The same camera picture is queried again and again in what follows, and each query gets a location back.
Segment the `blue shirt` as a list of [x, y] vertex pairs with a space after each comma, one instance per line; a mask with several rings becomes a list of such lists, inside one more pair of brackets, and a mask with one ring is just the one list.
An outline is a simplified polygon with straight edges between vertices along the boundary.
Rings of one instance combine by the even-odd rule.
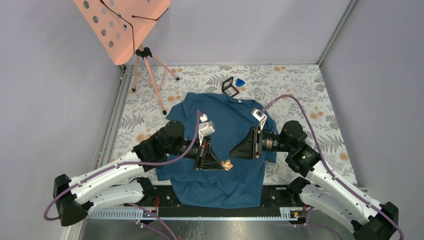
[[169, 180], [184, 205], [222, 209], [259, 206], [266, 162], [275, 163], [276, 152], [265, 152], [254, 160], [230, 157], [229, 153], [245, 138], [250, 127], [258, 126], [252, 111], [262, 108], [252, 99], [239, 100], [218, 93], [187, 93], [166, 118], [183, 123], [184, 136], [191, 138], [196, 132], [196, 111], [206, 114], [215, 125], [215, 132], [210, 135], [213, 151], [220, 161], [229, 160], [233, 167], [228, 171], [195, 170], [194, 161], [185, 157], [157, 167], [157, 179]]

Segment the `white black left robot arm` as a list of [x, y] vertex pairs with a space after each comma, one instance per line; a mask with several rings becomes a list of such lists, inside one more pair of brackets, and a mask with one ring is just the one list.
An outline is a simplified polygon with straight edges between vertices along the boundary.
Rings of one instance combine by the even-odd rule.
[[170, 155], [178, 160], [194, 160], [196, 170], [224, 170], [212, 149], [210, 135], [215, 130], [212, 121], [202, 120], [195, 130], [197, 135], [189, 139], [184, 137], [185, 127], [181, 122], [169, 121], [115, 162], [75, 177], [57, 176], [52, 204], [61, 226], [74, 225], [100, 209], [126, 203], [152, 204], [155, 200], [153, 185], [142, 175], [168, 165]]

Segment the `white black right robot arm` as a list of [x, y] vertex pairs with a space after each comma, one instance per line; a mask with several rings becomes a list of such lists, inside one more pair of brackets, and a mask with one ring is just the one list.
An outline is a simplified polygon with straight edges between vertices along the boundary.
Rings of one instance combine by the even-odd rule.
[[333, 218], [356, 240], [389, 240], [399, 222], [399, 210], [381, 203], [345, 180], [327, 165], [319, 152], [306, 143], [307, 134], [298, 121], [286, 122], [280, 134], [251, 127], [229, 155], [254, 160], [264, 152], [287, 153], [288, 166], [300, 174], [287, 189], [287, 201], [302, 203]]

